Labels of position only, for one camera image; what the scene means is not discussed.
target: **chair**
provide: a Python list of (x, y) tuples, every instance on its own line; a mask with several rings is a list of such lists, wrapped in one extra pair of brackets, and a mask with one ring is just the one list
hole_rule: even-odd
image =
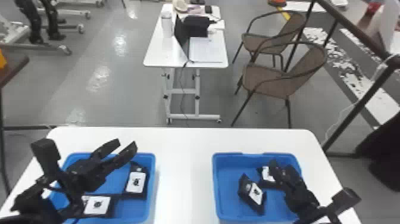
[[(286, 22), (286, 24), (282, 27), (282, 30), (276, 36), (263, 36), (254, 33), (249, 33), (250, 28), (253, 25), (255, 20), (259, 18), (267, 17), (269, 15), (287, 12), (291, 13), (290, 19)], [(239, 51), (242, 46), (245, 46), (246, 50), (249, 51), (250, 56), (253, 56), (255, 52), (257, 52), (259, 47), (267, 47), (267, 46), (277, 46), (275, 48), (268, 48), (261, 51), (261, 54), (270, 54), (272, 55), (273, 65), (275, 67), (275, 56), (280, 57), (280, 67), (283, 70), (283, 56), (282, 52), (286, 49), (286, 45), (280, 45), (281, 43), (288, 43), (293, 40), (293, 38), (300, 32), (300, 30), (305, 26), (305, 17), (304, 15), (294, 12), (294, 11), (274, 11), (272, 13), (267, 13), (260, 15), (258, 17), (253, 18), (249, 27), (246, 30), (246, 33), (242, 34), (242, 42), (239, 45), (239, 48), (236, 51), (235, 57), (233, 58), (232, 64), (235, 63), (236, 58), (238, 57)]]
[[(284, 72), (275, 68), (261, 66), (255, 63), (260, 52), (265, 48), (276, 48), (288, 45), (306, 45), (310, 49), (303, 55), (303, 57), (293, 66), (289, 72)], [(325, 49), (311, 42), (290, 42), (281, 43), (280, 45), (268, 46), (260, 48), (252, 57), (251, 61), (244, 66), (242, 77), (237, 83), (235, 95), (238, 93), (240, 87), (248, 91), (248, 96), (243, 106), (237, 112), (236, 117), (233, 119), (231, 127), (235, 124), (236, 120), (243, 112), (251, 96), (254, 93), (268, 95), (271, 97), (281, 98), (285, 100), (287, 107), (287, 122), (289, 128), (292, 128), (292, 120), (290, 118), (290, 101), (289, 96), (294, 94), (305, 82), (313, 76), (313, 74), (322, 67), (327, 60)]]

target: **blue tray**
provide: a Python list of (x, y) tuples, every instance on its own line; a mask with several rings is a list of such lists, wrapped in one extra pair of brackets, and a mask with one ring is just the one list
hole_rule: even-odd
[[(82, 158), (89, 158), (90, 153), (74, 153), (68, 156), (65, 160), (62, 169), (65, 170), (69, 165)], [(115, 155), (111, 154), (107, 158), (112, 158)], [(147, 184), (147, 197), (145, 200), (141, 199), (124, 199), (117, 200), (114, 207), (114, 217), (110, 219), (104, 218), (85, 218), (80, 219), (78, 224), (108, 224), (108, 223), (139, 223), (144, 222), (149, 216), (149, 209), (153, 193), (154, 176), (155, 176), (155, 156), (151, 153), (137, 153), (132, 159), (148, 169), (149, 181)], [(130, 164), (113, 171), (107, 176), (106, 182), (95, 192), (90, 194), (121, 194), (126, 184), (128, 174), (130, 171)], [(64, 194), (59, 192), (52, 192), (49, 196), (57, 209), (61, 209), (68, 204), (67, 198)], [(75, 219), (68, 219), (64, 223), (72, 223)]]
[(285, 193), (263, 189), (267, 193), (265, 214), (260, 216), (238, 196), (239, 178), (245, 173), (258, 183), (257, 167), (265, 166), (275, 158), (280, 166), (291, 164), (301, 175), (300, 166), (292, 154), (265, 153), (216, 153), (212, 157), (212, 175), (217, 216), (233, 222), (288, 222), (297, 219), (287, 207)]

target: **white label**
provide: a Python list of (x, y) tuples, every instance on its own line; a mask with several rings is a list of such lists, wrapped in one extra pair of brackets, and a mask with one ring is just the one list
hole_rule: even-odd
[(268, 166), (262, 167), (262, 179), (265, 181), (275, 182), (274, 177), (270, 175), (270, 168)]
[(146, 173), (131, 172), (129, 174), (129, 180), (125, 190), (131, 193), (142, 193), (145, 186), (145, 180)]
[(82, 196), (82, 200), (87, 200), (83, 214), (106, 214), (110, 205), (111, 197), (105, 196)]
[(251, 189), (249, 192), (249, 196), (253, 201), (255, 201), (259, 206), (263, 201), (263, 191), (257, 186), (257, 184), (253, 183), (251, 185)]

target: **gray floor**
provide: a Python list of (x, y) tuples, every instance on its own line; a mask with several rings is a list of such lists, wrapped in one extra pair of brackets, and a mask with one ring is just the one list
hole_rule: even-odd
[[(226, 20), (225, 38), (230, 60), (239, 45), (240, 33), (245, 31), (250, 19), (274, 11), (265, 0), (210, 0), (208, 3), (221, 7)], [(127, 1), (127, 6), (133, 18), (127, 15), (120, 1), (109, 0), (104, 8), (63, 6), (90, 8), (91, 20), (68, 17), (71, 23), (84, 23), (86, 33), (68, 33), (63, 44), (72, 49), (70, 57), (54, 52), (26, 51), (30, 63), (3, 89), (6, 125), (166, 126), (161, 73), (142, 64), (162, 3)], [(0, 2), (0, 13), (10, 20), (26, 22), (12, 1)], [(254, 31), (272, 35), (284, 22), (278, 14), (255, 23)], [(300, 49), (296, 58), (304, 51)], [(245, 91), (237, 96), (233, 92), (240, 68), (248, 60), (243, 50), (229, 68), (202, 72), (201, 112), (219, 113), (223, 123), (188, 122), (190, 127), (229, 126), (246, 98)], [(271, 64), (271, 58), (264, 57), (259, 62)], [(190, 76), (185, 76), (183, 83), (193, 86)], [(320, 142), (324, 141), (328, 127), (336, 122), (340, 110), (350, 104), (325, 69), (313, 76), (291, 101), (293, 126), (311, 130)], [(175, 98), (173, 112), (180, 111), (179, 104), (180, 98)], [(182, 105), (186, 113), (193, 111), (191, 97), (186, 97)], [(236, 126), (286, 128), (286, 118), (282, 100), (256, 96)], [(186, 123), (174, 121), (172, 126), (185, 127)], [(44, 137), (47, 132), (7, 132), (6, 160), (12, 184), (32, 157), (29, 142)], [(359, 116), (331, 150), (350, 152), (370, 132), (370, 126)], [(369, 174), (366, 162), (332, 160), (332, 165), (343, 185), (353, 187), (362, 196), (364, 201), (357, 206), (357, 212), (364, 223), (400, 220), (397, 213), (400, 203), (395, 200), (399, 197)], [(0, 192), (2, 203), (5, 197)]]

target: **white table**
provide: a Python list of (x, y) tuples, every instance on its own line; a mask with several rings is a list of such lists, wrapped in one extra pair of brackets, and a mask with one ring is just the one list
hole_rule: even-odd
[[(172, 13), (173, 21), (175, 21), (176, 13), (172, 4), (164, 4), (161, 12), (169, 11)], [(212, 6), (212, 15), (221, 18), (220, 8)], [(200, 69), (224, 69), (228, 67), (228, 57), (226, 54), (225, 38), (223, 30), (213, 29), (210, 25), (208, 37), (212, 41), (221, 46), (223, 52), (222, 63), (187, 63), (186, 67), (193, 69), (193, 77), (195, 79), (195, 88), (193, 89), (174, 89), (175, 68), (182, 68), (187, 62), (187, 57), (180, 47), (174, 36), (164, 37), (163, 28), (161, 26), (161, 18), (158, 16), (153, 36), (150, 40), (143, 64), (147, 67), (156, 67), (162, 69), (162, 87), (164, 91), (165, 113), (167, 115), (167, 123), (172, 119), (197, 119), (197, 120), (217, 120), (220, 122), (220, 115), (200, 114)], [(171, 114), (171, 97), (173, 94), (194, 94), (195, 95), (195, 113), (194, 114)]]
[[(307, 186), (323, 206), (342, 189), (317, 139), (308, 130), (59, 127), (48, 138), (56, 142), (60, 165), (69, 154), (91, 152), (114, 138), (121, 142), (119, 150), (135, 140), (139, 152), (155, 154), (157, 196), (148, 224), (219, 224), (211, 167), (211, 157), (216, 152), (292, 153)], [(11, 214), (15, 196), (41, 174), (33, 159), (1, 208), (1, 217)], [(353, 209), (339, 217), (343, 224), (361, 223)]]

